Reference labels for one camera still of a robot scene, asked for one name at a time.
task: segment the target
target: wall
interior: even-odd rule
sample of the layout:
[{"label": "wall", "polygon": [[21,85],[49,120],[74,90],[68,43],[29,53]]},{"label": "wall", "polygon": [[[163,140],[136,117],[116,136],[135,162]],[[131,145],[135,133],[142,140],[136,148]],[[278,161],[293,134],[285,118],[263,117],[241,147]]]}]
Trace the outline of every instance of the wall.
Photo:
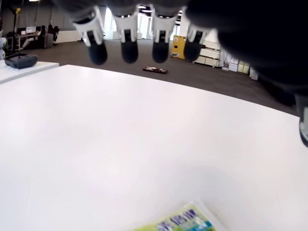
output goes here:
[{"label": "wall", "polygon": [[[19,19],[16,21],[16,28],[27,26],[58,26],[60,30],[75,30],[70,19],[53,6],[50,2],[29,2],[24,1],[24,6],[13,6],[13,8],[21,7]],[[100,7],[103,22],[105,20],[105,7]],[[3,10],[3,30],[9,32],[13,30],[14,15],[9,9]]]}]

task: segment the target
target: cardboard box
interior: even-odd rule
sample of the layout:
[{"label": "cardboard box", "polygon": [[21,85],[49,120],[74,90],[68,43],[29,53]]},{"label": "cardboard box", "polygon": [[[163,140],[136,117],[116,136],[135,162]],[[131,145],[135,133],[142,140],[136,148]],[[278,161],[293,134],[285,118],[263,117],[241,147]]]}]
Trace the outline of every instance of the cardboard box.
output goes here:
[{"label": "cardboard box", "polygon": [[243,69],[244,69],[244,65],[243,64],[239,64],[238,67],[237,67],[237,71],[238,72],[243,72]]},{"label": "cardboard box", "polygon": [[243,73],[245,73],[245,74],[248,74],[248,71],[249,71],[249,66],[244,66],[243,67]]}]

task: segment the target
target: black fingertip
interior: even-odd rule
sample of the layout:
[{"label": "black fingertip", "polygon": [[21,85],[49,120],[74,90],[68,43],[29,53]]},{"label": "black fingertip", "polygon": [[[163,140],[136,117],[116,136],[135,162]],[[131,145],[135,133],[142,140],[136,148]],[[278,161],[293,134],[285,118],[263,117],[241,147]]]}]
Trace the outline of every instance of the black fingertip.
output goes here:
[{"label": "black fingertip", "polygon": [[164,42],[153,43],[152,56],[155,62],[164,63],[169,55],[169,44]]},{"label": "black fingertip", "polygon": [[189,42],[186,40],[185,48],[184,48],[184,57],[185,60],[189,62],[195,61],[200,54],[202,45],[196,42]]},{"label": "black fingertip", "polygon": [[128,64],[132,64],[138,59],[138,45],[135,42],[124,42],[121,43],[122,57],[124,61]]},{"label": "black fingertip", "polygon": [[101,45],[92,43],[88,50],[92,63],[102,65],[107,61],[107,50],[104,42]]}]

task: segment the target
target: black object on floor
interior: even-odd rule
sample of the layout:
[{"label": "black object on floor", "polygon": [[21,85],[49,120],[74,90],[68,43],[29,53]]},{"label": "black object on floor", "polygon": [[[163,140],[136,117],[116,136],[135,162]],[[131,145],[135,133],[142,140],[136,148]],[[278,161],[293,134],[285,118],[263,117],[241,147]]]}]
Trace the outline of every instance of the black object on floor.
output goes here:
[{"label": "black object on floor", "polygon": [[149,67],[149,66],[146,66],[143,70],[149,71],[149,72],[160,73],[160,74],[167,74],[168,72],[168,70],[157,69],[156,67]]}]

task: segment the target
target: desk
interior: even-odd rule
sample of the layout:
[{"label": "desk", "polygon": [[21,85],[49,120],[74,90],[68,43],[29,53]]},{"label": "desk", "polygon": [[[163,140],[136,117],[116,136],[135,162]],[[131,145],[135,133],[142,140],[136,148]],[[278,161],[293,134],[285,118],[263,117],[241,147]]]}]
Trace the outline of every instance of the desk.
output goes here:
[{"label": "desk", "polygon": [[5,64],[4,60],[0,60],[0,84],[34,74],[36,72],[45,71],[58,67],[58,63],[37,62],[34,66],[24,69],[13,69]]},{"label": "desk", "polygon": [[229,231],[308,230],[298,117],[61,66],[0,85],[0,230],[123,231],[200,198]]},{"label": "desk", "polygon": [[[18,49],[16,50],[20,51],[20,39],[21,38],[27,38],[27,37],[33,37],[33,36],[36,36],[36,34],[33,33],[33,34],[27,34],[27,35],[16,35],[15,38],[18,40],[18,43],[17,43]],[[13,37],[7,38],[8,43],[9,43],[9,39],[11,40],[11,48],[8,50],[12,51],[13,50]]]}]

